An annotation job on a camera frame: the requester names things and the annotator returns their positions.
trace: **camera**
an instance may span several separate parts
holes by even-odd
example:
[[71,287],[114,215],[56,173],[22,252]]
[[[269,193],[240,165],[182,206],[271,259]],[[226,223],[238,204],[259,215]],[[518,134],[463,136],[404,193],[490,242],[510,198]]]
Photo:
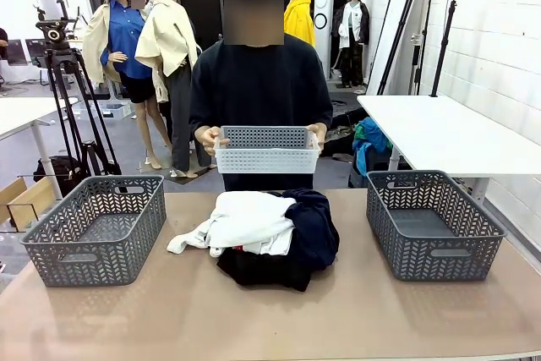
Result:
[[68,11],[63,0],[57,0],[57,3],[62,8],[63,17],[60,20],[45,20],[45,12],[38,8],[39,21],[36,23],[36,27],[43,32],[45,43],[53,50],[68,50],[67,26],[70,23],[76,24],[77,19],[68,18]]

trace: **black bag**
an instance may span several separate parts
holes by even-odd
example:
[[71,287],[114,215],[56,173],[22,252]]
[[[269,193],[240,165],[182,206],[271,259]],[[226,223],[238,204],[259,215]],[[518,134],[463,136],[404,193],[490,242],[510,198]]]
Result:
[[[74,171],[72,171],[72,165],[69,163],[68,156],[51,157],[52,168],[57,175],[58,186],[64,197],[85,178],[81,163],[74,158],[72,158],[72,163],[73,168],[75,169]],[[44,178],[44,176],[45,169],[43,168],[41,160],[39,160],[37,169],[34,172],[34,182],[38,182],[40,179]]]

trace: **blue shirt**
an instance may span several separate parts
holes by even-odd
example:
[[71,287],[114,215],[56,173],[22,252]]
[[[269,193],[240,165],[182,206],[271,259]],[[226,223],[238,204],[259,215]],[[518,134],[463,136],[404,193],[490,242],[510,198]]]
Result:
[[101,63],[107,65],[109,52],[122,52],[128,57],[124,63],[114,63],[118,72],[126,74],[129,78],[145,79],[152,77],[152,69],[135,60],[137,42],[145,25],[141,12],[127,6],[126,8],[117,0],[109,3],[111,20],[109,21],[109,44],[101,54]]

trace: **gray trousers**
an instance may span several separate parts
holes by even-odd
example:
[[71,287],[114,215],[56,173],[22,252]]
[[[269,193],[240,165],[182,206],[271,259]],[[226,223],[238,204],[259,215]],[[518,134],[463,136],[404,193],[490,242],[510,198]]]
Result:
[[[166,78],[171,102],[172,167],[183,172],[189,170],[189,142],[192,139],[189,127],[191,81],[192,72],[189,63],[179,67]],[[211,162],[205,148],[196,139],[194,143],[199,164],[202,167],[208,167]]]

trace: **white plastic basket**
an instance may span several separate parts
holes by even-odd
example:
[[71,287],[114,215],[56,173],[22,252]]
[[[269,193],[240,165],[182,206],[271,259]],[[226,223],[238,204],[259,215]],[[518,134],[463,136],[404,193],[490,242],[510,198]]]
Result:
[[[224,126],[216,140],[219,173],[314,173],[318,140],[305,127]],[[228,145],[220,145],[230,139]]]

